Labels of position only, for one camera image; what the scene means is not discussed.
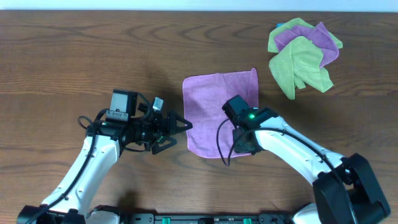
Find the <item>lime green towel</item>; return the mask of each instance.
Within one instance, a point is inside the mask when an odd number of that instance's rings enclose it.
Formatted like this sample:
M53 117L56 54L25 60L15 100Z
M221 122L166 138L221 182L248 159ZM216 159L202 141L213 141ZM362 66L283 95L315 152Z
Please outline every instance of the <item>lime green towel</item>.
M268 51L273 52L273 53L278 53L279 51L275 45L274 37L287 29L292 29L293 26L296 26L296 25L313 28L313 25L306 23L304 20L302 20L300 18L295 18L295 19L292 19L291 21L286 22L285 24L283 24L280 27L271 31L271 33L269 34ZM330 37L335 42L337 48L339 48L339 49L342 48L343 43L339 39L337 39L332 33L329 32L329 34L330 34Z
M328 71L319 67L322 57L322 51L310 40L297 37L271 59L269 68L287 98L294 100L295 87L305 88L304 83L322 93L333 86Z

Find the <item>purple cloth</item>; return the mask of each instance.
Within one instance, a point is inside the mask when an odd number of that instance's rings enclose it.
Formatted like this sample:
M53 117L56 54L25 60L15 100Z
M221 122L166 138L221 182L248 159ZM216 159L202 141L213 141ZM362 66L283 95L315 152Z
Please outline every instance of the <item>purple cloth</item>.
M323 58L319 67L322 68L338 57L338 48L322 22L315 28L296 25L293 26L291 30L287 29L276 35L274 41L278 51L280 52L290 41L299 36L306 37L308 40L311 40L315 46L321 49Z
M184 116L193 124L187 131L188 149L198 156L220 158L217 150L217 128L227 117L221 107L230 98L241 95L251 107L259 106L257 71L216 73L186 78L182 84ZM219 143L224 158L233 143L231 122L220 129ZM231 157L249 154L235 154Z

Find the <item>white wall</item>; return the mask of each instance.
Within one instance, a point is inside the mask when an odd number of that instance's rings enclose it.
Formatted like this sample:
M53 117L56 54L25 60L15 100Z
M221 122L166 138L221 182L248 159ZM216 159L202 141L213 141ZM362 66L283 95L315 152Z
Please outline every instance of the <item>white wall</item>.
M398 0L0 0L0 9L398 12Z

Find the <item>microfiber cloth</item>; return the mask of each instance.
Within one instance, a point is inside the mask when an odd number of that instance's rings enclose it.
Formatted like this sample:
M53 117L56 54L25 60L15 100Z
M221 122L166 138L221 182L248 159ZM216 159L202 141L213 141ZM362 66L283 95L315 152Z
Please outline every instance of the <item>microfiber cloth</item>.
M298 36L304 36L311 40L315 46L319 47L323 53L320 66L323 67L338 57L338 48L331 38L328 30L320 22L315 28L305 26L293 26L291 30L287 29L274 37L278 51L280 52L290 41Z
M216 73L186 78L182 85L184 117L193 124L187 131L188 149L196 155L216 159L216 134L221 122L227 119L222 106L230 98L241 95L250 107L259 105L257 71ZM219 143L224 157L228 156L233 143L231 122L220 129ZM231 157L248 154L232 153Z
M276 29L274 29L273 31L271 31L271 33L269 34L268 51L273 52L273 53L278 53L279 51L278 51L278 48L276 47L276 44L274 41L275 36L282 33L283 31L285 31L287 29L292 29L296 25L313 28L313 25L306 23L301 18L295 18L295 19L292 19L291 21L284 23L283 25L281 25L281 26L277 27ZM332 33L329 32L329 34L330 34L331 39L336 44L337 48L339 48L339 49L342 48L343 43L339 39L337 39Z
M269 62L272 76L286 94L294 100L295 87L310 86L324 93L333 86L328 71L319 67L322 51L305 37L297 37Z

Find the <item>wood grain surface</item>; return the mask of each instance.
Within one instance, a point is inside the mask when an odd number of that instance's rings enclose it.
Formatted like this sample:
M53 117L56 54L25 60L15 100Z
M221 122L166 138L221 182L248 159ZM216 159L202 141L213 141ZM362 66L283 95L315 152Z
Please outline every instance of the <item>wood grain surface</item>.
M288 100L273 79L269 32L295 17L323 21L343 41L327 65L335 86ZM184 78L256 67L260 106L336 152L370 161L398 215L398 16L339 12L0 11L0 223L39 205L63 179L114 88L159 96L183 113ZM92 207L160 213L294 210L312 188L275 155L220 160L178 145L156 156L125 152Z

